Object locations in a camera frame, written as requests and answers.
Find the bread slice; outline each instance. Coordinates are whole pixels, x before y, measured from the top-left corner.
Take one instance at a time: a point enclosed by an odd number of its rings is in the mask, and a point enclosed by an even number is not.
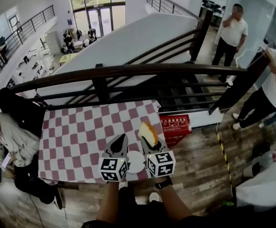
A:
[[[138,136],[144,137],[151,147],[158,144],[158,134],[155,128],[149,123],[142,123],[138,132]]]

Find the gray hoodie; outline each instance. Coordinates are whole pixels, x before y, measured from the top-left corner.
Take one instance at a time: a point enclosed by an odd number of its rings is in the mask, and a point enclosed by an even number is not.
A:
[[[40,139],[31,132],[19,127],[8,114],[0,113],[0,166],[5,159],[4,147],[16,154],[14,162],[18,167],[29,165],[39,150]]]

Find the glass wall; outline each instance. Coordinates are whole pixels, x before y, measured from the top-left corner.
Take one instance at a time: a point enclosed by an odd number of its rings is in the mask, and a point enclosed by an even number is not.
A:
[[[78,30],[102,37],[125,25],[125,0],[71,0]]]

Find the white shoe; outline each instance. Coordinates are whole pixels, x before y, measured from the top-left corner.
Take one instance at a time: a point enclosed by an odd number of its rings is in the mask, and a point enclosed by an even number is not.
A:
[[[258,127],[259,127],[260,129],[263,129],[263,128],[265,127],[265,124],[264,124],[264,123],[261,123],[261,124],[258,125]]]
[[[235,123],[235,124],[233,124],[232,127],[233,127],[234,130],[241,129],[240,123]]]
[[[160,202],[159,194],[156,192],[152,192],[151,195],[149,196],[149,202],[151,202],[151,201]]]
[[[232,117],[233,117],[235,120],[238,120],[238,118],[239,118],[239,114],[237,114],[237,113],[233,113],[233,114],[232,114]]]
[[[121,188],[127,188],[129,186],[129,183],[127,181],[119,182],[119,190]]]

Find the black hair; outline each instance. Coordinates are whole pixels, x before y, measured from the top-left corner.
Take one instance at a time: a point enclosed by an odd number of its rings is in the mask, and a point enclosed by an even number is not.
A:
[[[235,3],[233,7],[239,8],[239,11],[238,11],[238,12],[242,12],[242,13],[243,13],[243,7],[242,7],[240,4]]]

